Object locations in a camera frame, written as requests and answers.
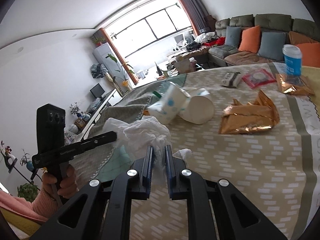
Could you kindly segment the pink sleeve left forearm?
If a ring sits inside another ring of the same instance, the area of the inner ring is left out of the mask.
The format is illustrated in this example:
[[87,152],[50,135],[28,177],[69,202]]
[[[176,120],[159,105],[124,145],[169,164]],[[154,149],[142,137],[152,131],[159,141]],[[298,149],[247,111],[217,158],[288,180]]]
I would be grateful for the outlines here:
[[14,197],[1,190],[1,208],[18,216],[43,224],[58,210],[57,201],[41,189],[33,202]]

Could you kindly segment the person's left hand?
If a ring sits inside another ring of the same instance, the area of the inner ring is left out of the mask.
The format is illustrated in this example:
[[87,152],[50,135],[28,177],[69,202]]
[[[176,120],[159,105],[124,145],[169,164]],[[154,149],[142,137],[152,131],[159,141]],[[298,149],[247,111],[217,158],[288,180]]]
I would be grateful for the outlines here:
[[[63,198],[69,199],[73,197],[78,192],[78,187],[76,184],[76,173],[72,165],[68,165],[66,170],[66,178],[64,178],[60,183],[60,189],[58,189],[57,194]],[[44,173],[42,176],[42,186],[44,190],[51,196],[54,196],[54,191],[52,186],[57,183],[57,179],[49,174]]]

